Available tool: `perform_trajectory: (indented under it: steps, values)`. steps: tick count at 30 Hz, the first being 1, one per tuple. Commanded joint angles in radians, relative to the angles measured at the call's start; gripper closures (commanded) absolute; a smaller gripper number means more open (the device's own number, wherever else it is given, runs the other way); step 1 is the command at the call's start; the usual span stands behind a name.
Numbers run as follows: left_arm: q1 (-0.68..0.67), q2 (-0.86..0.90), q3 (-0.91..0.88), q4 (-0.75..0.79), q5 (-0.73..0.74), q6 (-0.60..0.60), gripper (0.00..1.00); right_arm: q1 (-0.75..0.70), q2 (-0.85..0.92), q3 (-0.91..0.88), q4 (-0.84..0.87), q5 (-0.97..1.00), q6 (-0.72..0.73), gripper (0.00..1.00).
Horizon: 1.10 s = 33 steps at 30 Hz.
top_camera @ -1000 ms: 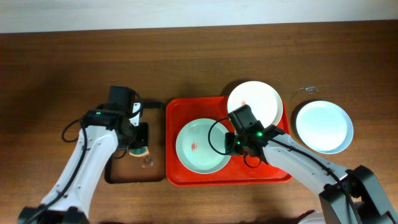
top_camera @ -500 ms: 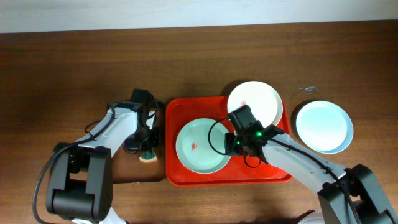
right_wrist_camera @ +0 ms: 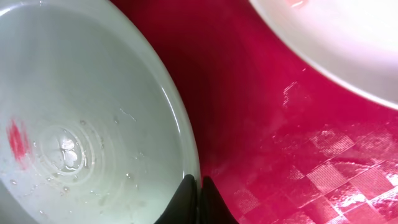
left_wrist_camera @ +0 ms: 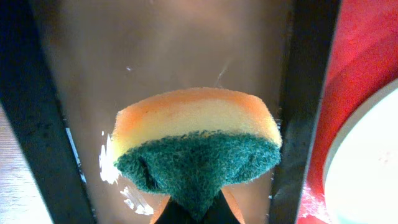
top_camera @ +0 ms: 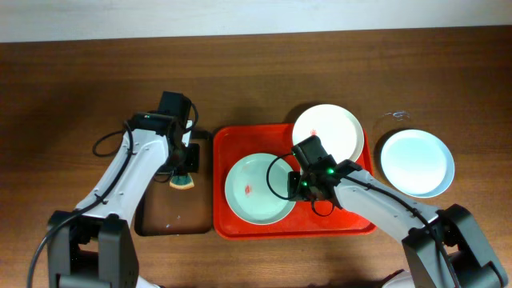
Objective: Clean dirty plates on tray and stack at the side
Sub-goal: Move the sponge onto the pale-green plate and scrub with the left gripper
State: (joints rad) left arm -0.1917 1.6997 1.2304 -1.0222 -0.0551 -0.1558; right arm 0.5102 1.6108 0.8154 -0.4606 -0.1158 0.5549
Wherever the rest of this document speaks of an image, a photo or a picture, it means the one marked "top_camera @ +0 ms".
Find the green yellow sponge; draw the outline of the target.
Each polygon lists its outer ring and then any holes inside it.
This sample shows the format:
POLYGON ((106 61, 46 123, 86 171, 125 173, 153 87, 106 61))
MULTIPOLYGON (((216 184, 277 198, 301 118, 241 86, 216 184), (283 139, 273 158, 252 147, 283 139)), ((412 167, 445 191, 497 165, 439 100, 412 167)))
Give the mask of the green yellow sponge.
POLYGON ((190 174, 174 175, 170 178, 169 185, 176 190, 188 190, 194 188, 194 181, 190 174))

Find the pale green plate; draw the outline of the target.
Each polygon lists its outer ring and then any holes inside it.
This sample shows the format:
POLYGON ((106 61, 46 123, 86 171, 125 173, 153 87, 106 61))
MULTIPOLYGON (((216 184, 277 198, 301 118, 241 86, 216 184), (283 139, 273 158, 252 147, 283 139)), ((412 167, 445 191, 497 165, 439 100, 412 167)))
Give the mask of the pale green plate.
POLYGON ((272 154, 251 154, 230 169, 224 185, 226 201, 243 221, 265 226, 280 222, 294 208, 286 199, 291 166, 272 154))

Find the light blue plate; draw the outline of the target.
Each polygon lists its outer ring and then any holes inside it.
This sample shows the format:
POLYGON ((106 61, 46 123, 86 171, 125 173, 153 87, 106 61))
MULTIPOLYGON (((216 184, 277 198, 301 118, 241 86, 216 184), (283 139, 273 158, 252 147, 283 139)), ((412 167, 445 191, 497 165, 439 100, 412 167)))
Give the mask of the light blue plate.
POLYGON ((401 130, 382 146, 380 164, 397 190, 416 198, 433 198, 452 184, 455 163, 447 145, 424 130, 401 130))

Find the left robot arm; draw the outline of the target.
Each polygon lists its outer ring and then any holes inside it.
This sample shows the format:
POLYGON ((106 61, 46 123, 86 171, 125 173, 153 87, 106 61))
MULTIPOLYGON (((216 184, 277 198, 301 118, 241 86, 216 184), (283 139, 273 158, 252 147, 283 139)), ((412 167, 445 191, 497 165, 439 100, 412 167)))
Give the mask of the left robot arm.
POLYGON ((130 232, 138 204, 160 170, 183 169, 196 124, 187 114, 139 113, 124 123, 112 163, 72 211, 56 210, 39 249, 51 287, 151 287, 139 273, 130 232))

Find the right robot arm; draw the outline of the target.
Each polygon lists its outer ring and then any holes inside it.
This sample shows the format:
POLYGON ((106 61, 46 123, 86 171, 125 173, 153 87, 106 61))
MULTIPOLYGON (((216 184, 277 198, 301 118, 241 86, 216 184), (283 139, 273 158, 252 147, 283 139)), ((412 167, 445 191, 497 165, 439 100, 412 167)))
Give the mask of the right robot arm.
POLYGON ((399 242, 416 287, 505 287, 508 276, 466 208, 417 202, 376 180, 350 160, 302 167, 299 187, 358 214, 399 242))

